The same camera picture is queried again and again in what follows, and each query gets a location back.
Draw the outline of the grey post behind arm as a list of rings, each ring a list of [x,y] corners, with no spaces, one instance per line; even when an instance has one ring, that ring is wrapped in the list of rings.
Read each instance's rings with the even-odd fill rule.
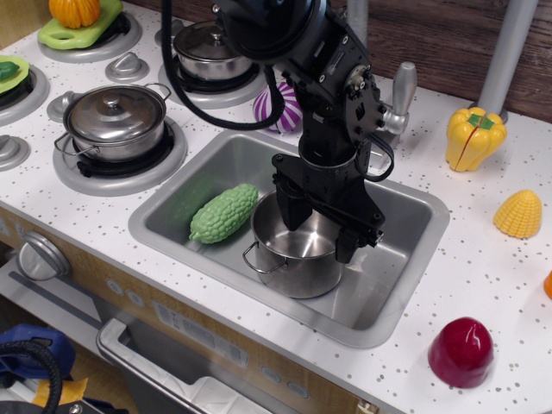
[[[368,0],[348,0],[347,1],[347,21],[357,37],[364,45],[367,44],[368,37]]]

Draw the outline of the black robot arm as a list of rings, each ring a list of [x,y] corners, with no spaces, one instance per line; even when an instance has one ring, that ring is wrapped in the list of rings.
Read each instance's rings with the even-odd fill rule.
[[[298,154],[272,159],[286,227],[320,213],[339,227],[336,259],[349,262],[385,221],[366,190],[386,113],[366,47],[324,1],[219,1],[216,17],[239,54],[282,73],[302,110]]]

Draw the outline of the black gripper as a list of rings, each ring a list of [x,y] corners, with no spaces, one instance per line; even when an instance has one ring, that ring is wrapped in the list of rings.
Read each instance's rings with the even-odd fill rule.
[[[369,196],[354,160],[319,166],[289,154],[272,157],[273,183],[284,225],[295,231],[316,211],[340,228],[336,260],[349,263],[355,251],[376,246],[383,237],[385,215]]]

